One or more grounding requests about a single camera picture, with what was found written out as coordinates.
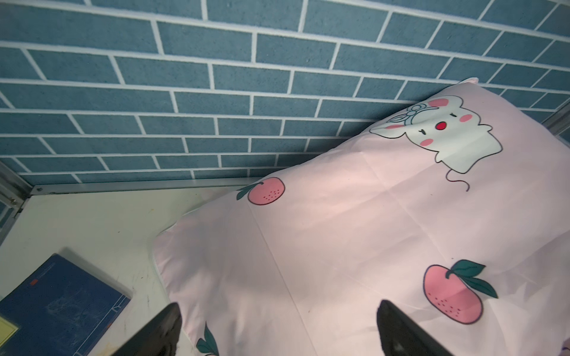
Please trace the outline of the light pink cartoon pillow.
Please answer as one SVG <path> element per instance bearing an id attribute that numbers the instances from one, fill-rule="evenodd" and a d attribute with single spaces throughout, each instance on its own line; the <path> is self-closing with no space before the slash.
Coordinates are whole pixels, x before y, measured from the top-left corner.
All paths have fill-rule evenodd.
<path id="1" fill-rule="evenodd" d="M 463 82 L 180 218 L 154 261 L 199 355 L 569 353 L 569 148 Z"/>

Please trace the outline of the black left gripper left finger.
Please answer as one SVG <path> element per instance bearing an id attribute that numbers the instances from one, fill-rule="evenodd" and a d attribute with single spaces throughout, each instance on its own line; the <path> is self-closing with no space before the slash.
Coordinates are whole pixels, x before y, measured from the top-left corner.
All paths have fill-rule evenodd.
<path id="1" fill-rule="evenodd" d="M 113 356 L 175 356 L 182 327 L 178 303 L 170 303 Z"/>

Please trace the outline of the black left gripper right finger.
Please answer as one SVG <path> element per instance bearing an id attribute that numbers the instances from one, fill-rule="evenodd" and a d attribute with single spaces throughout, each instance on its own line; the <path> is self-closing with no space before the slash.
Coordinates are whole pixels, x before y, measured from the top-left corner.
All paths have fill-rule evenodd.
<path id="1" fill-rule="evenodd" d="M 388 300 L 381 301 L 376 323 L 385 355 L 452 356 L 443 345 Z"/>

